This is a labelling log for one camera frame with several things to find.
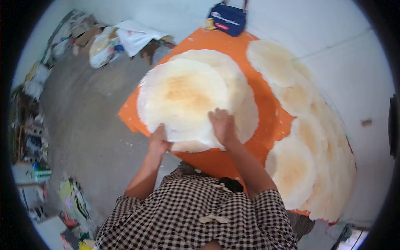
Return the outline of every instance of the hand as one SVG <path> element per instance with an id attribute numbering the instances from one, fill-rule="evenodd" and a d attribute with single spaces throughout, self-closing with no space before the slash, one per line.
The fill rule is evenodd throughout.
<path id="1" fill-rule="evenodd" d="M 209 112 L 208 117 L 214 129 L 214 135 L 220 144 L 240 143 L 235 132 L 235 119 L 226 110 L 216 108 L 215 112 Z"/>
<path id="2" fill-rule="evenodd" d="M 156 154 L 165 154 L 171 148 L 171 143 L 167 141 L 165 136 L 164 124 L 161 123 L 156 131 L 149 137 L 148 151 Z"/>

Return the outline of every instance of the white wall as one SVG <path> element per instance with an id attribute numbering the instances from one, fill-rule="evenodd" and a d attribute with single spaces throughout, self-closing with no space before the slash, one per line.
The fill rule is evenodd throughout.
<path id="1" fill-rule="evenodd" d="M 202 25 L 216 2 L 74 0 L 74 7 L 107 24 L 135 19 L 180 42 Z M 249 1 L 247 30 L 305 56 L 302 61 L 342 118 L 358 168 L 355 192 L 343 218 L 360 226 L 370 226 L 376 218 L 394 165 L 387 126 L 392 75 L 370 26 L 351 0 Z M 372 125 L 363 128 L 360 121 L 369 118 Z"/>
<path id="2" fill-rule="evenodd" d="M 70 0 L 54 0 L 50 4 L 26 41 L 14 73 L 12 88 L 23 84 L 26 74 L 31 70 L 35 62 L 42 59 L 48 39 L 64 16 L 72 9 Z"/>

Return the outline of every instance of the cardboard box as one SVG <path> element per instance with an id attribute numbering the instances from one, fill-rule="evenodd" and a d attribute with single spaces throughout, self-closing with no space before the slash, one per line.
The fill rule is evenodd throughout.
<path id="1" fill-rule="evenodd" d="M 80 34 L 88 31 L 95 23 L 94 16 L 78 13 L 72 17 L 71 33 L 73 37 L 77 37 Z"/>
<path id="2" fill-rule="evenodd" d="M 101 34 L 101 28 L 105 26 L 106 25 L 104 24 L 95 24 L 83 35 L 77 38 L 74 45 L 74 54 L 78 55 L 79 53 L 82 53 L 86 58 L 89 58 L 89 49 L 93 44 L 94 37 Z"/>

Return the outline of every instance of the orange tablecloth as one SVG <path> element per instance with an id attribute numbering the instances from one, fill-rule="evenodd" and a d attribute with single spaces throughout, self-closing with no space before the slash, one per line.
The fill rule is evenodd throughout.
<path id="1" fill-rule="evenodd" d="M 274 141 L 281 140 L 290 133 L 290 123 L 293 117 L 282 109 L 280 103 L 272 94 L 268 83 L 248 62 L 246 49 L 249 42 L 253 40 L 258 40 L 258 38 L 248 32 L 243 32 L 238 37 L 231 37 L 219 30 L 205 31 L 199 28 L 177 45 L 158 64 L 163 64 L 172 56 L 192 49 L 217 50 L 232 57 L 246 75 L 248 84 L 253 88 L 259 111 L 260 123 L 254 136 L 245 144 L 245 147 L 264 166 L 266 155 L 273 147 Z M 149 136 L 150 133 L 140 122 L 136 112 L 138 93 L 139 88 L 136 88 L 126 100 L 118 115 L 133 132 L 140 131 Z M 213 148 L 201 153 L 174 152 L 174 154 L 211 176 L 216 178 L 230 177 L 239 180 L 244 185 L 240 174 L 226 152 Z"/>

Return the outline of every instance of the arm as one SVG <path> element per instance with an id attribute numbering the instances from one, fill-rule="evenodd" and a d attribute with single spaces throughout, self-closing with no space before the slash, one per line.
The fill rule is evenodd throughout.
<path id="1" fill-rule="evenodd" d="M 144 200 L 153 192 L 162 158 L 170 147 L 171 144 L 166 141 L 164 125 L 160 124 L 149 137 L 148 152 L 139 171 L 124 192 L 126 196 Z"/>
<path id="2" fill-rule="evenodd" d="M 216 109 L 210 112 L 214 134 L 218 141 L 225 146 L 227 153 L 235 163 L 236 169 L 243 178 L 249 195 L 253 198 L 265 190 L 278 190 L 264 167 L 240 143 L 235 132 L 235 121 L 226 110 Z"/>

